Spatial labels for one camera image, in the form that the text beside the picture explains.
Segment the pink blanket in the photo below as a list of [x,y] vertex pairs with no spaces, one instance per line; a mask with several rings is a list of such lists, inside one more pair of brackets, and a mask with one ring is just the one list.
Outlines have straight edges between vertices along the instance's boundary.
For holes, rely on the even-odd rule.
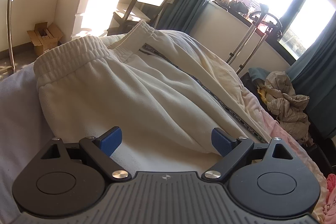
[[328,184],[328,201],[324,206],[325,213],[325,224],[335,224],[336,223],[336,175],[330,174],[327,178]]
[[[299,158],[303,161],[303,163],[310,169],[310,171],[315,175],[316,179],[320,184],[320,198],[317,202],[314,211],[312,213],[313,217],[319,221],[321,224],[335,224],[336,216],[334,221],[330,220],[329,215],[325,216],[324,207],[327,204],[327,180],[321,173],[320,169],[316,165],[315,162],[308,156],[307,152],[298,144],[297,141],[293,139],[284,129],[282,129],[277,121],[275,121],[259,104],[258,99],[249,92],[245,87],[242,87],[242,95],[245,103],[245,107],[248,108],[247,112],[259,112],[260,120],[258,123],[262,125],[262,127],[266,130],[266,132],[272,137],[282,138],[286,143],[297,153]],[[336,190],[334,189],[333,198],[336,197]],[[330,213],[333,212],[333,216],[336,213],[336,202],[334,202],[333,211],[330,210]]]

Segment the blue clamp pad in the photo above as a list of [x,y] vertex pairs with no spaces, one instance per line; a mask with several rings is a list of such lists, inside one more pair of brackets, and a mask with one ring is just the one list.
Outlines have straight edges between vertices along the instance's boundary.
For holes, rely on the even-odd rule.
[[121,129],[119,127],[113,127],[100,137],[96,138],[93,143],[107,156],[111,156],[121,144],[122,138]]
[[238,145],[238,141],[235,138],[220,128],[214,128],[212,130],[211,142],[222,157],[225,157]]

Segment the metal screw head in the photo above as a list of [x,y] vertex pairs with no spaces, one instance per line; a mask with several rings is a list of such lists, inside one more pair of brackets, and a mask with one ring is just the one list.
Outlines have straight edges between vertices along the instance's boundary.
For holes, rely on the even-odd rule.
[[218,179],[221,176],[221,173],[215,170],[210,170],[204,173],[204,176],[207,179]]
[[115,179],[124,179],[128,177],[128,172],[125,170],[114,171],[112,173],[112,177],[114,177]]

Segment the triangular cutout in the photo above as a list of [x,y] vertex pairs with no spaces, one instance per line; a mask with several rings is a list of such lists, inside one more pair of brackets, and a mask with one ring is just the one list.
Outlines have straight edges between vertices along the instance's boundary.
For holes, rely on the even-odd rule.
[[47,159],[56,159],[60,158],[61,155],[58,151],[58,146],[57,144],[53,144],[52,146],[49,147],[48,151],[42,156],[42,160],[47,160]]
[[292,155],[281,143],[277,143],[275,145],[272,157],[276,159],[285,159],[285,160],[293,159]]

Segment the white bedsheet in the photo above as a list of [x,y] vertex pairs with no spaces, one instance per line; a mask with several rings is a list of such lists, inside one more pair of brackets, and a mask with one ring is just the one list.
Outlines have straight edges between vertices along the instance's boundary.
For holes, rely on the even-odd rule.
[[[271,139],[233,99],[241,98],[239,83],[223,72],[221,81],[231,82],[224,89],[211,76],[215,69],[208,56],[211,52],[201,50],[184,33],[154,30],[144,21],[109,47],[98,37],[83,37],[36,60],[41,106],[57,137],[77,142],[119,126],[123,143],[113,159],[131,174],[138,170],[204,172],[220,159],[211,144],[216,127],[235,138],[258,141],[242,131],[202,85],[144,48],[145,43],[199,79],[264,142]],[[224,69],[232,70],[228,65]]]
[[[123,35],[105,37],[101,40],[105,45],[113,48],[114,46],[111,44],[122,37]],[[270,122],[265,118],[256,98],[243,87],[235,72],[215,54],[209,52],[197,42],[195,43],[196,47],[194,45],[191,45],[191,47],[190,45],[180,46],[185,50],[194,51],[196,53],[194,57],[200,54],[199,50],[206,51],[210,61],[204,62],[200,58],[198,63],[206,66],[206,70],[211,77],[225,87],[236,104],[246,115],[252,117],[253,124],[257,124],[258,128],[263,128],[266,134],[274,137],[275,128],[278,124],[272,119],[272,122]],[[228,77],[223,79],[223,74],[228,75]],[[18,209],[11,197],[11,185],[14,179],[36,152],[53,136],[41,112],[32,65],[0,82],[0,136],[6,140],[6,142],[2,140],[0,142],[0,160],[3,159],[0,161],[0,176],[2,180],[0,183],[0,221],[7,224],[18,214]],[[286,141],[297,151],[299,157],[314,172],[315,176],[321,176],[322,174],[315,163],[312,162],[305,151],[297,146],[297,143],[289,135],[288,138],[289,140]],[[159,159],[155,160],[157,164],[160,164]],[[185,163],[182,162],[178,169],[184,168],[184,166]],[[324,216],[319,214],[321,222],[323,218]]]
[[0,221],[19,210],[12,184],[22,169],[53,137],[40,106],[33,64],[0,81]]

